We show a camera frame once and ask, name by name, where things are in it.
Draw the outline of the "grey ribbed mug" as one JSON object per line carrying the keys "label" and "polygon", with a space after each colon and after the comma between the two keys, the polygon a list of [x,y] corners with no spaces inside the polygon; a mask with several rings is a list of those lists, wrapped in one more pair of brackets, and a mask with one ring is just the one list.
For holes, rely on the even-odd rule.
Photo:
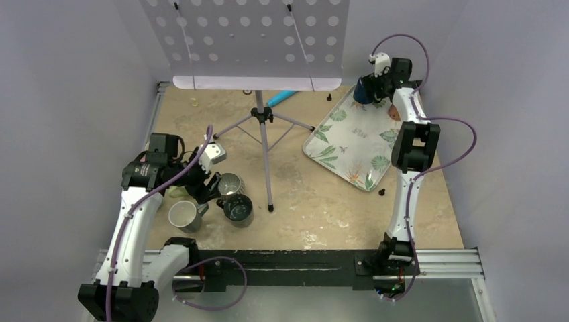
{"label": "grey ribbed mug", "polygon": [[233,195],[243,195],[245,186],[243,180],[234,173],[222,174],[217,185],[220,194],[219,198],[226,200]]}

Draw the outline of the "dark blue mug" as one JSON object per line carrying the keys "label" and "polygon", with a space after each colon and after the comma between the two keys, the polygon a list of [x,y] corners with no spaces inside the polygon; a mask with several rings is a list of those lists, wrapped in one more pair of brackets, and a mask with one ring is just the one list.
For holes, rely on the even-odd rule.
{"label": "dark blue mug", "polygon": [[355,102],[367,105],[375,101],[375,91],[373,80],[369,76],[360,77],[353,92]]}

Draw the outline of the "light green mug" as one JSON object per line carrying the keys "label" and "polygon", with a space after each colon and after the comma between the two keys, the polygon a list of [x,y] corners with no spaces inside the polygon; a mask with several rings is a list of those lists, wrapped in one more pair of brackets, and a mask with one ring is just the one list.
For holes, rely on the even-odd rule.
{"label": "light green mug", "polygon": [[185,198],[188,195],[189,194],[184,187],[176,186],[176,187],[172,187],[168,190],[168,196],[170,198],[173,198],[173,199]]}

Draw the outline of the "dark teal mug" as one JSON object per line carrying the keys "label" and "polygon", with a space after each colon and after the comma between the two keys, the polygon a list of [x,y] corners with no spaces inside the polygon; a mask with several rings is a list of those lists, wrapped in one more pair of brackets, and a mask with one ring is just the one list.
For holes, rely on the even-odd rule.
{"label": "dark teal mug", "polygon": [[209,210],[209,205],[194,204],[191,201],[179,201],[168,212],[171,225],[185,233],[196,233],[200,230],[203,216]]}

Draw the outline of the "orange mug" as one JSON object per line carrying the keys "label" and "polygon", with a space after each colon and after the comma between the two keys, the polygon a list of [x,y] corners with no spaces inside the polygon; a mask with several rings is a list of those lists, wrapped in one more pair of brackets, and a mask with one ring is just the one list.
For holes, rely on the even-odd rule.
{"label": "orange mug", "polygon": [[390,117],[390,119],[392,119],[393,121],[397,121],[400,122],[401,121],[401,117],[399,115],[399,112],[397,110],[397,108],[394,105],[391,105],[388,109],[388,115]]}

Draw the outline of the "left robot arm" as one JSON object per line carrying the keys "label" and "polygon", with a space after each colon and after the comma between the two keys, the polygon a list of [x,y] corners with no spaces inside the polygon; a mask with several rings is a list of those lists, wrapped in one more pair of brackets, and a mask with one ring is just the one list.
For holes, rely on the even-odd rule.
{"label": "left robot arm", "polygon": [[78,292],[79,302],[95,320],[151,321],[160,291],[174,275],[198,270],[199,251],[191,238],[170,238],[148,264],[144,256],[152,222],[170,187],[187,187],[200,203],[215,198],[216,180],[205,180],[225,151],[213,140],[211,126],[204,137],[184,161],[180,136],[153,133],[148,149],[123,169],[121,206],[109,249],[93,281],[80,285]]}

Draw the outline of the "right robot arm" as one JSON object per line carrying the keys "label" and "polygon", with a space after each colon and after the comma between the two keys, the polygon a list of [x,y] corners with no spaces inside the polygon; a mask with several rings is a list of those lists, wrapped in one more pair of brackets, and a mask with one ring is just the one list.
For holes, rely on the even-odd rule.
{"label": "right robot arm", "polygon": [[368,59],[374,72],[362,79],[366,96],[376,101],[388,99],[401,120],[391,152],[397,189],[389,226],[376,255],[378,267],[392,273],[415,261],[414,223],[419,189],[424,173],[433,164],[440,127],[427,120],[419,91],[409,80],[412,62],[391,58],[385,53]]}

